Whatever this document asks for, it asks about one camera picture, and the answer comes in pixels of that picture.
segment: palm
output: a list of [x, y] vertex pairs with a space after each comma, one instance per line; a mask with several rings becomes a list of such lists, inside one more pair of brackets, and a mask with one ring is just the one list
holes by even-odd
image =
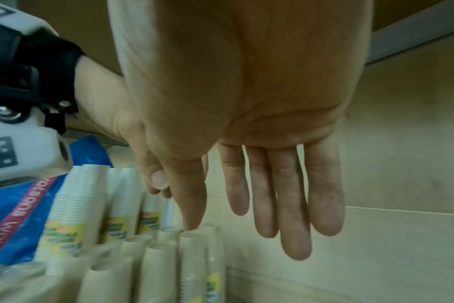
[[[109, 2], [122, 70], [186, 219], [205, 209], [200, 157], [220, 142], [227, 197], [248, 210], [249, 158], [259, 233], [310, 254], [310, 224], [340, 231], [332, 135], [360, 76], [370, 0]], [[296, 146], [304, 144], [308, 205]]]

